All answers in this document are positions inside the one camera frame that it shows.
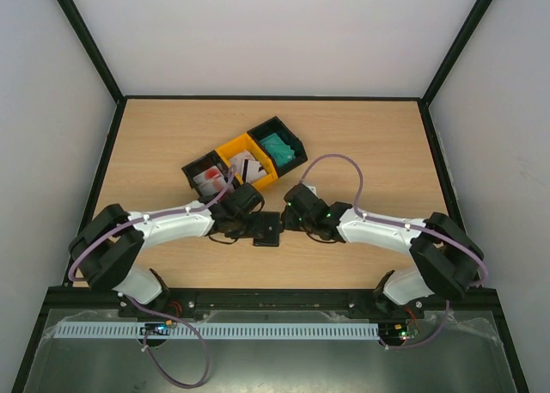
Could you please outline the black leather card holder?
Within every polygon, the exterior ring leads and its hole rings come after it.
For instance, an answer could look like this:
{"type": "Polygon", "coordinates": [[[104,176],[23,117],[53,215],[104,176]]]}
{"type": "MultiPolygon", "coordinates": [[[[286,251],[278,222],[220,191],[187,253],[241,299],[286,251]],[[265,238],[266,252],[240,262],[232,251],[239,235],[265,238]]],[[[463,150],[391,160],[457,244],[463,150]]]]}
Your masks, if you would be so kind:
{"type": "Polygon", "coordinates": [[[278,247],[282,227],[279,212],[254,212],[248,220],[248,235],[254,247],[278,247]]]}

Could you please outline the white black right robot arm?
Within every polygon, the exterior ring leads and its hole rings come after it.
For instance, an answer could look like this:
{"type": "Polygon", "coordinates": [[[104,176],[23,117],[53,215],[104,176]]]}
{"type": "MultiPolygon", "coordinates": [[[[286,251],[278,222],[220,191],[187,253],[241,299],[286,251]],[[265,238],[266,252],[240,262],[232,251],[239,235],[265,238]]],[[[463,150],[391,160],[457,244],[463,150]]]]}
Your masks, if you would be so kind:
{"type": "Polygon", "coordinates": [[[461,301],[487,276],[482,250],[443,213],[395,218],[339,201],[328,205],[302,183],[286,193],[284,202],[286,230],[301,231],[319,243],[363,243],[412,258],[412,267],[387,272],[373,291],[373,304],[383,316],[395,316],[432,295],[461,301]]]}

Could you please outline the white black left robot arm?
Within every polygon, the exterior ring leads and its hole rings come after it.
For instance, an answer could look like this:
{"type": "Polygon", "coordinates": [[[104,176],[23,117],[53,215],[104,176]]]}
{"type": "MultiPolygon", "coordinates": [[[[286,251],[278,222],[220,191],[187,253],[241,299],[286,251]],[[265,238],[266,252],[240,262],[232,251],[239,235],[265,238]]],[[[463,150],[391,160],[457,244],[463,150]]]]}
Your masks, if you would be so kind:
{"type": "Polygon", "coordinates": [[[106,206],[69,245],[72,264],[68,279],[92,290],[112,290],[150,304],[166,291],[158,274],[135,264],[149,248],[183,238],[222,233],[238,236],[246,230],[264,199],[249,183],[183,206],[153,212],[127,212],[106,206]]]}

